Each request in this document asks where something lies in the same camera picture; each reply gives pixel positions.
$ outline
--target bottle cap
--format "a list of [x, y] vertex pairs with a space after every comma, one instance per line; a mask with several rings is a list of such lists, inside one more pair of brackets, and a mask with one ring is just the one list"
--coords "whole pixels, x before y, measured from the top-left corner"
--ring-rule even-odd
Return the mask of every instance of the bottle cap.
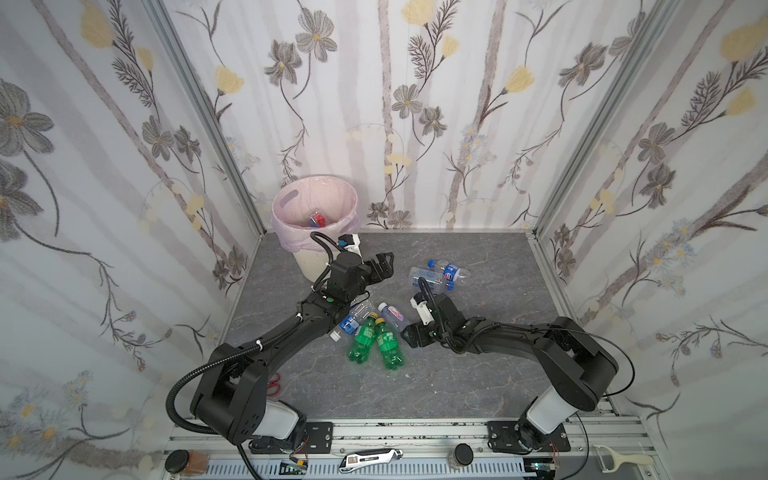
[[472, 452], [472, 447], [466, 443], [459, 443], [455, 449], [453, 449], [453, 455], [456, 457], [456, 461], [461, 465], [467, 466], [475, 459], [475, 454]]
[[187, 467], [190, 462], [190, 453], [186, 450], [173, 450], [165, 460], [165, 471], [168, 473], [179, 473]]

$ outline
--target green plastic bottle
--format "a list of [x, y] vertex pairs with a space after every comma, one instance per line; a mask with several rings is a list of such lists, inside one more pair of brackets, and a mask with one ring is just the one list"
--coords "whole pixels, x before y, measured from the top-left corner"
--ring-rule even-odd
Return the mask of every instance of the green plastic bottle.
[[406, 364], [397, 344], [397, 335], [383, 318], [376, 320], [376, 343], [379, 344], [379, 350], [384, 358], [384, 367], [387, 370], [397, 370], [398, 367]]
[[363, 364], [368, 359], [368, 354], [371, 351], [371, 345], [373, 345], [373, 338], [376, 335], [376, 320], [382, 320], [375, 313], [371, 313], [366, 317], [366, 320], [360, 326], [357, 335], [355, 335], [355, 341], [352, 342], [352, 347], [349, 348], [347, 357], [353, 362]]

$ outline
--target bottle label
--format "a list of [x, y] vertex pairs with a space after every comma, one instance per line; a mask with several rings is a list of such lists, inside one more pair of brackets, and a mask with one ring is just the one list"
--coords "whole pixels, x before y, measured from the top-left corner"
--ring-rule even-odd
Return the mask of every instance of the bottle label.
[[387, 310], [390, 312], [399, 322], [405, 322], [406, 318], [402, 316], [400, 312], [397, 311], [397, 309], [394, 306], [388, 306], [384, 310]]
[[373, 328], [364, 326], [355, 335], [355, 341], [363, 346], [371, 346], [373, 344]]
[[393, 332], [384, 332], [376, 339], [376, 343], [379, 344], [379, 350], [388, 352], [397, 347], [397, 338], [395, 338], [395, 333]]
[[342, 330], [347, 332], [349, 335], [354, 334], [355, 330], [357, 330], [357, 327], [360, 326], [359, 323], [355, 320], [355, 318], [351, 315], [348, 315], [344, 320], [341, 321], [339, 324]]
[[445, 272], [443, 272], [443, 275], [445, 275], [445, 278], [448, 280], [456, 280], [456, 277], [458, 276], [458, 272], [461, 269], [458, 268], [456, 265], [453, 265], [449, 263], [445, 266]]

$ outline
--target crushed plastic bottle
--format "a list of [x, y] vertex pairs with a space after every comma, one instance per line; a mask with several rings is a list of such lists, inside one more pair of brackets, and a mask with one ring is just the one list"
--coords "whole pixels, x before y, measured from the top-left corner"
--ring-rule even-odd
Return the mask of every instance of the crushed plastic bottle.
[[357, 332], [357, 335], [355, 335], [355, 341], [352, 342], [352, 346], [349, 348], [349, 353], [346, 355], [350, 361], [362, 365], [368, 359], [371, 345], [373, 345], [373, 339], [376, 336], [377, 320], [384, 321], [383, 318], [379, 318], [375, 313], [371, 313], [366, 317], [366, 321], [360, 326], [360, 330]]

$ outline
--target mounting plate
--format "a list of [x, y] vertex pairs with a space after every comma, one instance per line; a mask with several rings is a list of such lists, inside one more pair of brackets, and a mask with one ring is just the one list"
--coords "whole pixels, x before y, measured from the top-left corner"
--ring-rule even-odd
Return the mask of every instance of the mounting plate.
[[[486, 425], [488, 426], [488, 446], [494, 452], [519, 453], [520, 448], [517, 445], [511, 444], [512, 440], [509, 435], [509, 432], [515, 427], [515, 422], [487, 422]], [[563, 427], [562, 423], [554, 430], [552, 438], [552, 442], [559, 452], [571, 451], [571, 443], [568, 441], [568, 437], [565, 436], [565, 427]], [[552, 446], [542, 447], [539, 452], [553, 452]]]

